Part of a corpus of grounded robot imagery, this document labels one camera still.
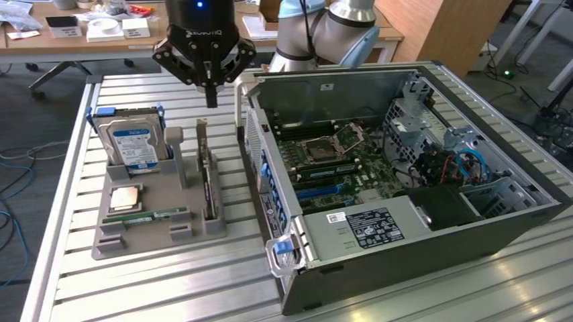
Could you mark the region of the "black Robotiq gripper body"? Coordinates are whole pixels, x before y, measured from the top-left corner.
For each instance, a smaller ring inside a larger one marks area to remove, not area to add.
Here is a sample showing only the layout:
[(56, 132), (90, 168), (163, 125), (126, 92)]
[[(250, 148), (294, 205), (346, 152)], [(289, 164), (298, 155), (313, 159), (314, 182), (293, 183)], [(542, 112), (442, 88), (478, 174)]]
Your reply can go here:
[(225, 83), (223, 65), (238, 44), (233, 1), (166, 1), (167, 39), (191, 66), (194, 83), (205, 88)]

